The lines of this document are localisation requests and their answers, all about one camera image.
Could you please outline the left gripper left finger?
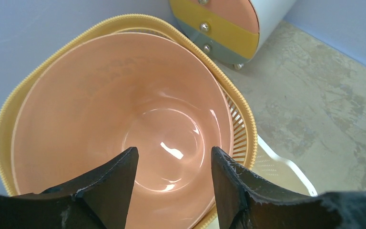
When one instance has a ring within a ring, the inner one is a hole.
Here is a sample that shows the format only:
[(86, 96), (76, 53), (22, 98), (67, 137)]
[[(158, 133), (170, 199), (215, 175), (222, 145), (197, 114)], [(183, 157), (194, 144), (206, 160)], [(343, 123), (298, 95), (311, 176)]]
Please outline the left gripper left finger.
[(123, 229), (138, 165), (130, 147), (42, 193), (0, 195), (0, 229)]

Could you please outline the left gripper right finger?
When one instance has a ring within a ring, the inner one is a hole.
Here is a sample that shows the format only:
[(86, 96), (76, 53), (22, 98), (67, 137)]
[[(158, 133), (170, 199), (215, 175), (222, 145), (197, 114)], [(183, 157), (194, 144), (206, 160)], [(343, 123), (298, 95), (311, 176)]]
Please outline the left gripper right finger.
[(211, 162), (222, 229), (366, 229), (366, 191), (299, 194), (238, 164), (217, 146)]

